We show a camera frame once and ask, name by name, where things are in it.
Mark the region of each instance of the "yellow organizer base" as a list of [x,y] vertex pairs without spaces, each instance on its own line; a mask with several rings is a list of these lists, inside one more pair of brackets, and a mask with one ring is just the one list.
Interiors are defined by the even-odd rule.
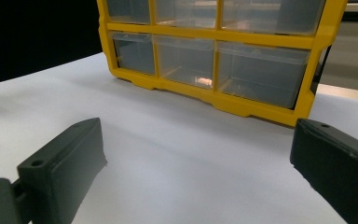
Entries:
[[[265,35],[249,34],[236,31],[221,30],[221,19],[216,20],[215,29],[201,28],[183,28],[156,25],[154,8],[155,1],[149,0],[150,24],[130,24],[112,22],[109,17],[106,0],[97,0],[100,12],[100,38],[103,46],[103,53],[109,65],[110,72],[123,79],[131,81],[134,85],[153,90],[167,90],[178,92],[183,95],[200,99],[210,103],[215,108],[232,113],[242,117],[256,116],[262,119],[268,119],[281,124],[295,126],[299,118],[309,116],[311,106],[314,100],[314,93],[310,90],[312,79],[316,67],[321,57],[322,51],[331,46],[337,34],[341,18],[344,13],[347,0],[326,0],[324,11],[317,27],[315,35]],[[222,17],[223,0],[217,1],[216,18]],[[276,105],[269,105],[253,100],[241,98],[239,96],[222,93],[218,90],[218,58],[219,53],[214,52],[213,62],[213,86],[210,89],[203,89],[180,82],[171,81],[160,76],[158,73],[158,51],[156,44],[153,44],[153,54],[155,58],[154,76],[131,71],[129,69],[118,67],[117,53],[115,51],[114,41],[110,33],[131,32],[151,35],[170,35],[177,37],[204,38],[218,41],[241,42],[245,44],[268,46],[268,47],[286,47],[292,49],[309,49],[310,57],[302,78],[296,104],[293,109],[287,109]]]

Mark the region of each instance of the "white table surface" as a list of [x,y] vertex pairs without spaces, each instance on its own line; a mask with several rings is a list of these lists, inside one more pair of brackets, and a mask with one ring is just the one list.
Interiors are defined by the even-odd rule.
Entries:
[[[103,54],[0,83],[0,177],[94,117],[109,163],[73,223],[344,223],[290,164],[293,129],[135,87]],[[358,138],[358,100],[318,93],[310,119]]]

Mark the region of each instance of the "screw hole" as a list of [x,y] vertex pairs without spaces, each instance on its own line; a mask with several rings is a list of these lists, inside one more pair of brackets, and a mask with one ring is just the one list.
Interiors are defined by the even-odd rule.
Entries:
[[32,166],[40,166],[43,164],[43,161],[34,161],[31,165]]

